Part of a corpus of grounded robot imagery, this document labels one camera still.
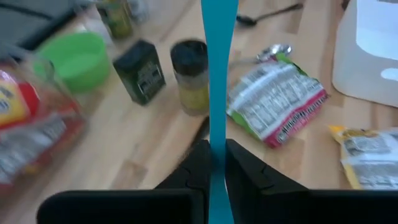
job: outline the blue strap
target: blue strap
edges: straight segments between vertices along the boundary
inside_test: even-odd
[[[238,9],[238,0],[201,0],[209,59],[210,182],[209,224],[233,224],[225,187],[226,82],[229,48]]]

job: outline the gray surface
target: gray surface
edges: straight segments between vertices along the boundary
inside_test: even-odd
[[[0,8],[0,40],[16,44],[49,25],[49,21],[39,17],[23,15]]]
[[[0,0],[1,3],[23,7],[52,17],[66,13],[76,0]]]

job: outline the wooden table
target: wooden table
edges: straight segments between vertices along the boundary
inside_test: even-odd
[[[178,39],[205,39],[200,1],[193,1],[185,15],[163,33],[148,29],[145,36],[157,47],[167,86],[148,106],[141,107],[130,100],[112,71],[109,82],[95,93],[100,100],[90,106],[87,135],[39,176],[21,181],[16,194],[3,202],[0,223],[33,223],[40,203],[63,190],[151,189],[173,171],[203,121],[203,117],[189,117],[181,110],[169,57],[170,46]],[[241,0],[239,9],[258,16],[296,2]],[[303,3],[302,11],[270,18],[252,29],[237,27],[231,60],[251,57],[274,43],[292,44],[293,61],[319,79],[331,98],[317,118],[279,149],[266,149],[232,121],[228,121],[227,137],[306,187],[345,189],[349,185],[340,167],[339,145],[327,125],[386,128],[398,125],[398,113],[395,108],[344,96],[332,87],[335,30],[343,11],[339,1]],[[72,22],[65,32],[79,23]],[[111,57],[124,48],[110,49]],[[242,75],[239,69],[231,78]]]

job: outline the lime green plastic bowl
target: lime green plastic bowl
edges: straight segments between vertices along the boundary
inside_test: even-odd
[[[72,93],[90,91],[109,76],[105,43],[93,32],[56,37],[42,46],[38,54],[52,61],[57,75]]]

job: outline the food package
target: food package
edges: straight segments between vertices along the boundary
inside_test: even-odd
[[[258,65],[228,92],[227,114],[271,148],[286,142],[321,109],[328,94],[284,55]]]
[[[383,131],[330,126],[341,145],[341,163],[354,189],[398,189],[398,129]]]
[[[0,194],[70,147],[85,127],[76,101],[49,75],[0,61]]]

